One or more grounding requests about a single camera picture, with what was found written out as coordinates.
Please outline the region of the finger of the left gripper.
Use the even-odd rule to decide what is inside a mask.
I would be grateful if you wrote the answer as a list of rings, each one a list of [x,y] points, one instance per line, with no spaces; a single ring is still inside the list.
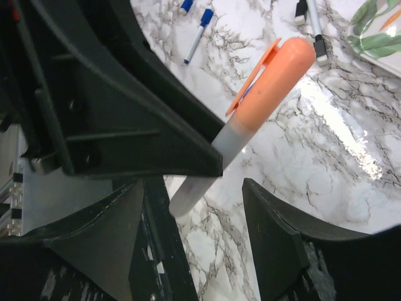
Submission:
[[[222,174],[222,121],[151,50],[129,1],[20,1],[50,146],[73,176]]]

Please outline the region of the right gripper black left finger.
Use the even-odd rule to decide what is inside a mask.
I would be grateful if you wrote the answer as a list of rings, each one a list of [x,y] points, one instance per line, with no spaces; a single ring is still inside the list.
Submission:
[[[131,300],[143,197],[135,181],[63,219],[1,238],[1,300]]]

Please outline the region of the small blue whiteboard marker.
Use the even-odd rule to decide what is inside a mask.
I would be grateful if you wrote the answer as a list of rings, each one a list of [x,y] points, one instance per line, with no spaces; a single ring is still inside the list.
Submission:
[[[179,13],[186,15],[189,10],[191,9],[192,5],[193,5],[193,0],[183,0],[180,9],[179,9]]]

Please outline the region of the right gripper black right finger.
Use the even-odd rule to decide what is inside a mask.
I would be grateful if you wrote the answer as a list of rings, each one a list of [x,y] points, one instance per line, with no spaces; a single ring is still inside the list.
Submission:
[[[360,233],[247,178],[244,210],[262,300],[399,300],[400,227]]]

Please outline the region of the orange highlighter pen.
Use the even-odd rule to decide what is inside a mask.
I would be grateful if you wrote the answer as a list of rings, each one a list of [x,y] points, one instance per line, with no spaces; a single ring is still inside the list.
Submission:
[[[274,41],[258,61],[231,106],[229,120],[212,141],[226,169],[315,62],[313,45],[292,37]]]

